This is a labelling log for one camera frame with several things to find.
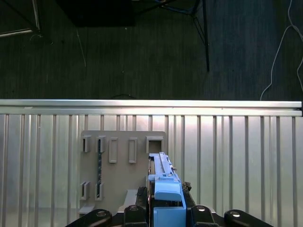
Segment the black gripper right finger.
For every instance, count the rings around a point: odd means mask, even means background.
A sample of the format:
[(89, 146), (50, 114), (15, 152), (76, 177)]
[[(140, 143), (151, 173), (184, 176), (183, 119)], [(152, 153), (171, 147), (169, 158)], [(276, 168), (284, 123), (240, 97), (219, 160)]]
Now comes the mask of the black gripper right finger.
[(228, 210), (219, 216), (205, 205), (197, 205), (191, 194), (191, 184), (182, 184), (187, 207), (187, 227), (269, 227), (270, 225), (242, 210)]

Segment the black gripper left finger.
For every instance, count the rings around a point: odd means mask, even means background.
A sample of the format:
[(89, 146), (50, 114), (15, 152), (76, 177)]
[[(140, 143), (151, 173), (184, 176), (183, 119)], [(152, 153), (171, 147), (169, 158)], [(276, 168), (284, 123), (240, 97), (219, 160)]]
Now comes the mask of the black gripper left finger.
[(68, 226), (147, 227), (149, 225), (147, 188), (140, 187), (134, 195), (135, 204), (122, 207), (122, 211), (115, 215), (105, 209), (96, 209), (68, 224)]

